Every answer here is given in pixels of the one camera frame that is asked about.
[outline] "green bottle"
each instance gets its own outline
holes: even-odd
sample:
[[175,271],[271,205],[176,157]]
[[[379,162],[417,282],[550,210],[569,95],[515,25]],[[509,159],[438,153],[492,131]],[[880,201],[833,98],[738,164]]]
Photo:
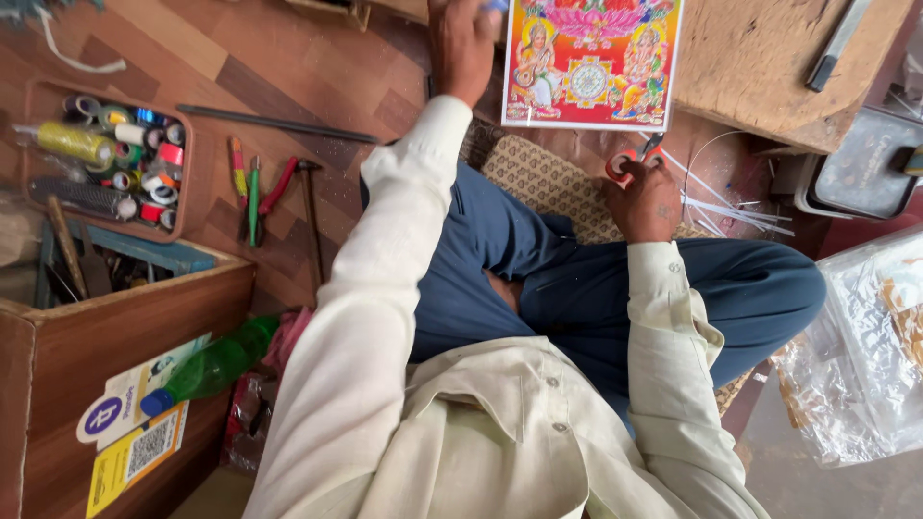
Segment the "green bottle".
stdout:
[[213,396],[253,367],[269,350],[279,318],[257,317],[186,360],[161,389],[141,399],[141,410],[157,416],[177,402]]

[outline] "patterned cushion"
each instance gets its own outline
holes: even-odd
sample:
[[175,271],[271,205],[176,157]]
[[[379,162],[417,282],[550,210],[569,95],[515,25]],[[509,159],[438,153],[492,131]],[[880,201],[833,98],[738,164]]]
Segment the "patterned cushion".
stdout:
[[[542,214],[561,214],[573,221],[574,234],[582,244],[625,239],[606,210],[590,177],[577,166],[514,135],[506,135],[487,154],[481,173]],[[716,237],[680,223],[674,238]],[[718,413],[723,415],[749,377],[740,378],[715,391]]]

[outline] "green screwdriver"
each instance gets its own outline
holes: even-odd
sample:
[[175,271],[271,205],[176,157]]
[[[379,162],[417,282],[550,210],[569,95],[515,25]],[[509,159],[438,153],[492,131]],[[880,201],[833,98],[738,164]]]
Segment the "green screwdriver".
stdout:
[[250,246],[257,246],[257,209],[259,208],[259,155],[250,159]]

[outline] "shirt cuff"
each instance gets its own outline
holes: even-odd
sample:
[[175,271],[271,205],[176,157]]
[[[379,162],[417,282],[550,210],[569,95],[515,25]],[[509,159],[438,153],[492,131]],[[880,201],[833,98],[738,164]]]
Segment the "shirt cuff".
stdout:
[[426,105],[401,144],[438,161],[456,163],[472,117],[471,108],[464,101],[439,95]]
[[629,245],[629,294],[656,294],[689,290],[686,264],[677,242]]

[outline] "yellow sticker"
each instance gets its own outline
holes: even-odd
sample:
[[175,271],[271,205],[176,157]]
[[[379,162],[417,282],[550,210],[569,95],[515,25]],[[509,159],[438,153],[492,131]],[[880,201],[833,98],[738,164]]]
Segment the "yellow sticker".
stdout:
[[188,411],[189,402],[180,402],[96,455],[87,519],[102,512],[115,498],[179,450]]

